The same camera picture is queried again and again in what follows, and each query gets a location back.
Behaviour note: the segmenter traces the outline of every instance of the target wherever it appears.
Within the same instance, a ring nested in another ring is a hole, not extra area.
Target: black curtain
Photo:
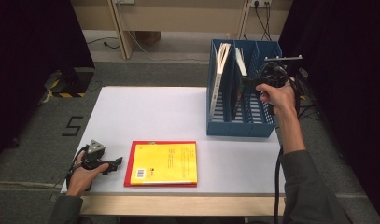
[[[0,152],[56,70],[94,67],[69,0],[0,1]]]
[[[279,44],[380,216],[380,0],[294,0]]]

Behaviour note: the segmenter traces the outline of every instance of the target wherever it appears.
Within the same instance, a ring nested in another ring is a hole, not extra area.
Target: person's left hand
[[[82,161],[84,153],[85,152],[82,151],[78,155],[76,163]],[[71,176],[70,185],[66,196],[80,197],[82,193],[90,187],[93,179],[96,178],[99,173],[102,173],[105,169],[107,169],[108,166],[109,165],[107,163],[104,163],[93,170],[86,170],[82,167],[77,168]]]

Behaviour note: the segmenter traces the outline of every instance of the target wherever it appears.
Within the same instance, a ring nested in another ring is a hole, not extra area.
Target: book
[[[133,141],[124,187],[196,187],[195,141]]]
[[[235,77],[232,83],[232,119],[236,119],[236,114],[239,110],[241,99],[243,96],[243,83],[242,77],[247,77],[247,70],[245,66],[245,59],[243,56],[243,49],[235,48]]]
[[[221,43],[219,45],[218,52],[215,47],[216,53],[216,71],[214,76],[211,101],[210,101],[210,118],[213,119],[216,110],[216,103],[218,99],[218,91],[222,79],[222,73],[224,71],[225,64],[227,62],[228,55],[230,54],[231,44]]]

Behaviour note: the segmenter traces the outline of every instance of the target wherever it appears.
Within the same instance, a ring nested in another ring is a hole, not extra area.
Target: yellow book
[[[196,187],[197,182],[194,141],[133,141],[125,187]]]

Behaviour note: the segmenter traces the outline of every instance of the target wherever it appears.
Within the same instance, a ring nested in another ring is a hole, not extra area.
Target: blue file box
[[[218,52],[221,43],[230,43],[232,48],[222,74],[215,116],[211,118],[210,104],[216,71],[216,51]],[[282,57],[282,51],[275,41],[213,39],[207,80],[206,133],[219,136],[269,137],[275,127],[274,118],[268,113],[267,104],[256,97],[255,90],[252,88],[243,87],[240,106],[232,117],[237,95],[236,87],[241,78],[236,64],[235,48],[243,50],[249,77],[259,76],[258,70],[265,63],[265,57]]]

